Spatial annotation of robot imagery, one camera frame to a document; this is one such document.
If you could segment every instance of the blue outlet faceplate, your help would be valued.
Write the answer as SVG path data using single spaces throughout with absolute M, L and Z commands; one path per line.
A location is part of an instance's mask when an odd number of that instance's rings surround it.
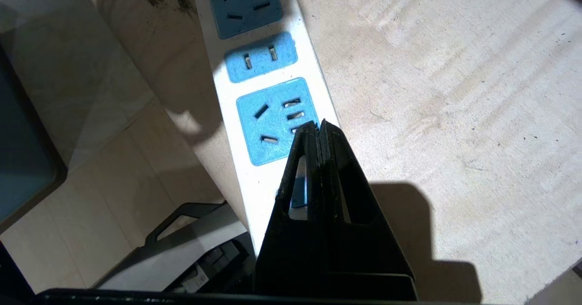
M 210 0 L 210 4 L 220 39 L 231 38 L 283 17 L 279 0 Z
M 295 128 L 309 121 L 320 124 L 303 78 L 241 96 L 236 106 L 255 166 L 289 156 Z
M 231 50 L 224 59 L 229 79 L 239 83 L 295 63 L 297 51 L 291 34 L 283 32 Z

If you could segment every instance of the tiled floor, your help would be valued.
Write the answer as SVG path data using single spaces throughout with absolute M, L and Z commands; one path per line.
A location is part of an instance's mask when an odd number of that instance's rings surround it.
M 222 200 L 152 102 L 0 240 L 35 292 L 90 287 L 180 204 Z
M 69 168 L 136 118 L 153 93 L 89 0 L 0 0 L 8 54 Z

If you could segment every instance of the light wood table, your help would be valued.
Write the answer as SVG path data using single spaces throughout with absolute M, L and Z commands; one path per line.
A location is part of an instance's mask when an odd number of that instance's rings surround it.
M 524 302 L 582 257 L 576 0 L 299 1 L 422 299 Z M 244 219 L 194 0 L 93 2 Z

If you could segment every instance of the black handle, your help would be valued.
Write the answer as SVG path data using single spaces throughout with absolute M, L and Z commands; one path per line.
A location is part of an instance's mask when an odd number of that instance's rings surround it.
M 226 204 L 226 201 L 222 204 L 208 204 L 208 203 L 183 203 L 178 207 L 175 211 L 170 214 L 162 223 L 160 223 L 149 235 L 145 238 L 145 246 L 152 245 L 156 241 L 158 241 L 158 236 L 164 230 L 170 226 L 177 218 L 180 216 L 189 216 L 191 218 L 202 218 L 206 216 L 208 213 L 216 210 L 220 206 Z

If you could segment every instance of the black device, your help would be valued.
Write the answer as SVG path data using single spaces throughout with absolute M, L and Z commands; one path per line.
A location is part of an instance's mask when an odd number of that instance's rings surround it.
M 307 215 L 288 213 L 304 158 Z M 30 303 L 76 304 L 404 304 L 414 276 L 341 129 L 323 121 L 295 135 L 252 275 L 237 294 L 52 289 Z

